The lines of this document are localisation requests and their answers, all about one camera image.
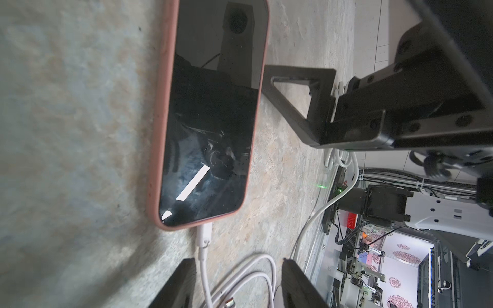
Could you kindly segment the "pink case phone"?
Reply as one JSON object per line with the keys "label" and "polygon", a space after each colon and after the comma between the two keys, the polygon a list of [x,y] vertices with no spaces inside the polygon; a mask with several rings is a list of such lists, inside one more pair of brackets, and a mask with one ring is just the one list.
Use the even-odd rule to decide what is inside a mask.
{"label": "pink case phone", "polygon": [[266,1],[167,1],[147,213],[161,230],[244,203],[267,50]]}

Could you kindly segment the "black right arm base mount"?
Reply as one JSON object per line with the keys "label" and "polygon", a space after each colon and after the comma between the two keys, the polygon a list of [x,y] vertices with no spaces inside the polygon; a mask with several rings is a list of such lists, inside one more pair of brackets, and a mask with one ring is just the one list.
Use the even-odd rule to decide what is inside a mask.
{"label": "black right arm base mount", "polygon": [[[341,167],[337,167],[336,171],[336,177],[335,177],[335,183],[333,184],[333,187],[331,189],[331,192],[329,194],[329,201],[334,201],[332,205],[330,205],[325,211],[324,215],[322,217],[321,221],[321,226],[322,226],[322,232],[328,236],[330,234],[331,227],[333,223],[335,222],[335,217],[338,215],[338,210],[340,209],[339,206],[339,201],[344,201],[343,198],[340,198],[339,200],[336,200],[339,195],[341,195],[348,187],[347,182],[344,180],[346,174],[346,170]],[[341,239],[339,236],[342,235],[341,231],[341,223],[336,224],[336,239],[335,243],[337,245],[345,245],[348,243],[363,227],[366,227],[369,225],[371,222],[369,220],[364,220],[362,219],[359,225],[356,225],[356,219],[352,222],[352,225],[348,224],[347,228],[351,229],[351,232],[346,234],[345,237],[342,237]]]}

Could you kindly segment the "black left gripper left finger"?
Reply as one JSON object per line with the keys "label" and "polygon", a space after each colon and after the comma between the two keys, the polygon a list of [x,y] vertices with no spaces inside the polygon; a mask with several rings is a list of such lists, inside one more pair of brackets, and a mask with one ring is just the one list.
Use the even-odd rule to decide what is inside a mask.
{"label": "black left gripper left finger", "polygon": [[183,259],[167,280],[149,308],[192,307],[196,284],[196,261]]}

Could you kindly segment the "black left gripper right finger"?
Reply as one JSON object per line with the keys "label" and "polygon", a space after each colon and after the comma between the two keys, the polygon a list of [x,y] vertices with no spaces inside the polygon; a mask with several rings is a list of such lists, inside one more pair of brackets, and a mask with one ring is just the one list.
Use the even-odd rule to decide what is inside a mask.
{"label": "black left gripper right finger", "polygon": [[284,307],[329,307],[294,260],[283,260],[281,287]]}

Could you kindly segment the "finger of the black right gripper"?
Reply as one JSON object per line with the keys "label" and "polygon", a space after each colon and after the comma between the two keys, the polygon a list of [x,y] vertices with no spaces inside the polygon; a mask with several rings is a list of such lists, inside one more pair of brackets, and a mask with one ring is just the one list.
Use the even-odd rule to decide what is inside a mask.
{"label": "finger of the black right gripper", "polygon": [[262,92],[304,144],[323,148],[335,78],[331,68],[266,65]]}

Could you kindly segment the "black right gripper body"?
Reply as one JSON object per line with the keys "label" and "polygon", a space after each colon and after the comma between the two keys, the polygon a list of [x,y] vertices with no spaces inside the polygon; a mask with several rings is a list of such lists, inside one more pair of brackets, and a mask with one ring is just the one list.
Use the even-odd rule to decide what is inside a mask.
{"label": "black right gripper body", "polygon": [[392,65],[354,78],[315,144],[409,150],[430,178],[459,169],[492,180],[492,2],[411,1],[420,17]]}

